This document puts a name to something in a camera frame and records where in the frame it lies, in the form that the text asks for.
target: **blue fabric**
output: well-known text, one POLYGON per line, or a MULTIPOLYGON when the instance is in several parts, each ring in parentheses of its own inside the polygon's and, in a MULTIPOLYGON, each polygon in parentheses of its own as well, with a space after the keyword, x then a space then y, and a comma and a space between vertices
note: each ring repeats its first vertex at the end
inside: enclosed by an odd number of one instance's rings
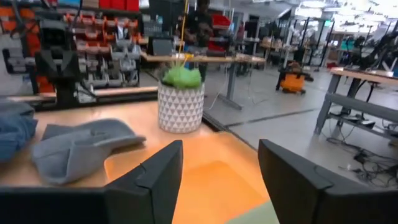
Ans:
POLYGON ((0 116, 0 162, 8 161, 35 135, 37 120, 28 116, 0 116))
POLYGON ((395 69, 393 69, 393 76, 395 77, 395 78, 398 78, 398 68, 395 68, 395 69))
POLYGON ((26 103, 0 99, 0 116, 21 115, 33 117, 33 114, 33 107, 26 103))
MULTIPOLYGON (((188 52, 188 48, 189 48, 189 45, 185 44, 183 51, 184 52, 188 52)), ((184 65, 184 68, 189 69, 190 68, 190 63, 186 62, 185 65, 184 65)))

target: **yellow cord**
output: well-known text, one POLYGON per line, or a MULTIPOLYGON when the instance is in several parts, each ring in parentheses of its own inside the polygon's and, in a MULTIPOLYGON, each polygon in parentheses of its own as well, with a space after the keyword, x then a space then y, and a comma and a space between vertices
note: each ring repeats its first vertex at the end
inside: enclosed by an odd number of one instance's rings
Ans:
POLYGON ((187 14, 187 9, 188 9, 188 0, 185 0, 185 10, 184 10, 184 18, 182 21, 182 31, 181 31, 181 41, 180 41, 180 48, 178 50, 178 56, 181 54, 181 49, 182 49, 182 43, 184 43, 184 30, 185 30, 185 18, 187 14))
POLYGON ((187 62, 187 60, 188 60, 188 56, 186 56, 186 57, 185 57, 185 59, 184 59, 184 63, 182 63, 182 67, 184 67, 184 66, 185 66, 185 63, 187 62))

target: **potted plant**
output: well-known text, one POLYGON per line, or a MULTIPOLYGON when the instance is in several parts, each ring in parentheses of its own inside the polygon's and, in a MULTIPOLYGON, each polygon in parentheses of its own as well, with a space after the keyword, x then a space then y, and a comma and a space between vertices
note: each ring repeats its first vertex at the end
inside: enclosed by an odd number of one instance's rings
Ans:
POLYGON ((199 128, 205 86, 199 70, 173 64, 159 79, 159 126, 171 133, 190 133, 199 128))

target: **orange vacuum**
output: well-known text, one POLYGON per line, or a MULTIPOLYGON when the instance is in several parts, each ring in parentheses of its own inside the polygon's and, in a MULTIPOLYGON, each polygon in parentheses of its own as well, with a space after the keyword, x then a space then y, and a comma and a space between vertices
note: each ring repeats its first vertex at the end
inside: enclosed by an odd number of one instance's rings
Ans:
POLYGON ((290 63, 287 68, 279 70, 279 79, 276 84, 276 90, 282 87, 284 93, 300 93, 304 94, 304 83, 313 82, 310 74, 303 72, 301 66, 297 62, 290 63))

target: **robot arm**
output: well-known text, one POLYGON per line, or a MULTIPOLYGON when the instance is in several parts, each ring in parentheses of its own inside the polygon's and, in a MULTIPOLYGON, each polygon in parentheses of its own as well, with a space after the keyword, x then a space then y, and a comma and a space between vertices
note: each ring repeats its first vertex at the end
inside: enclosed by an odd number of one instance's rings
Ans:
POLYGON ((378 59, 380 60, 380 58, 382 58, 382 55, 380 54, 384 55, 388 50, 393 50, 388 49, 388 46, 396 37, 398 37, 398 32, 391 32, 390 34, 384 35, 375 46, 374 50, 368 56, 361 59, 359 63, 360 69, 365 70, 369 68, 370 65, 374 65, 376 62, 374 59, 375 56, 378 56, 378 59))

